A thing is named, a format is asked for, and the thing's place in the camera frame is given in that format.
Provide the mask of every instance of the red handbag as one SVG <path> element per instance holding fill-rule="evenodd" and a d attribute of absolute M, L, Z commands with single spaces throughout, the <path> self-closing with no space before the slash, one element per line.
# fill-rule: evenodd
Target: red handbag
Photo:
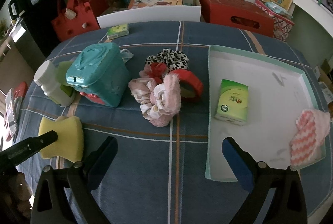
<path fill-rule="evenodd" d="M 57 6 L 58 16 L 51 23 L 61 42 L 100 29 L 96 17 L 109 7 L 106 0 L 68 0 L 66 9 L 61 9 L 58 0 Z"/>

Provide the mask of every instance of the yellow sponge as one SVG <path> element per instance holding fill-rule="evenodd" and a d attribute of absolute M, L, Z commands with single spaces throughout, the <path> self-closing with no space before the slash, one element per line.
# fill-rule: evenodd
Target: yellow sponge
<path fill-rule="evenodd" d="M 42 118 L 38 136 L 54 130 L 58 140 L 40 151 L 43 159 L 61 156 L 71 162 L 81 161 L 83 155 L 83 129 L 81 121 L 76 116 L 59 117 L 56 121 Z"/>

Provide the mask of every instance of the patterned box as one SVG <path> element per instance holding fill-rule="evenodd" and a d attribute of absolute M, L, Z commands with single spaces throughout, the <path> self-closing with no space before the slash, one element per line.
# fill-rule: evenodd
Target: patterned box
<path fill-rule="evenodd" d="M 266 12 L 271 18 L 273 18 L 273 20 L 274 20 L 274 37 L 285 42 L 287 37 L 289 36 L 289 33 L 290 33 L 293 25 L 295 25 L 295 23 L 292 22 L 290 19 L 275 13 L 274 11 L 269 9 L 265 5 L 265 3 L 263 3 L 260 0 L 256 0 L 254 2 L 254 4 L 257 5 L 264 12 Z"/>

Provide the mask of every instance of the plaid tablecloth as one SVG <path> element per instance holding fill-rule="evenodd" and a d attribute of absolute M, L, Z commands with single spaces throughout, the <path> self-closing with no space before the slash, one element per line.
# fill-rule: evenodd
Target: plaid tablecloth
<path fill-rule="evenodd" d="M 58 65 L 77 56 L 86 46 L 106 41 L 106 29 L 67 40 L 47 58 Z M 92 192 L 112 223 L 229 223 L 248 193 L 237 182 L 205 179 L 209 116 L 208 47 L 223 45 L 265 54 L 302 69 L 308 76 L 321 110 L 327 105 L 304 56 L 286 43 L 236 28 L 199 22 L 144 22 L 130 24 L 128 36 L 114 39 L 134 57 L 126 63 L 133 78 L 139 77 L 144 61 L 163 48 L 183 51 L 189 69 L 203 82 L 199 103 L 182 103 L 170 125 L 154 127 L 142 117 L 139 103 L 129 89 L 117 108 L 82 97 L 76 107 L 84 128 L 84 155 L 97 149 L 105 138 L 117 138 L 119 150 L 100 187 Z M 32 83 L 24 99 L 17 141 L 37 136 L 42 116 L 51 120 L 69 112 L 48 99 Z M 326 138 L 326 158 L 301 170 L 308 215 L 332 192 L 332 133 Z M 39 154 L 19 166 L 35 192 L 42 168 L 50 164 Z M 68 191 L 79 223 L 84 220 Z M 272 192 L 257 219 L 261 223 Z"/>

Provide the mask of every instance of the white shelf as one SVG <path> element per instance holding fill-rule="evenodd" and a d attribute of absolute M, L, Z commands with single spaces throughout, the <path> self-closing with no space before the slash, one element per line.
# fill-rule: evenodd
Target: white shelf
<path fill-rule="evenodd" d="M 333 14 L 317 0 L 294 0 L 297 6 L 311 15 L 333 37 Z"/>

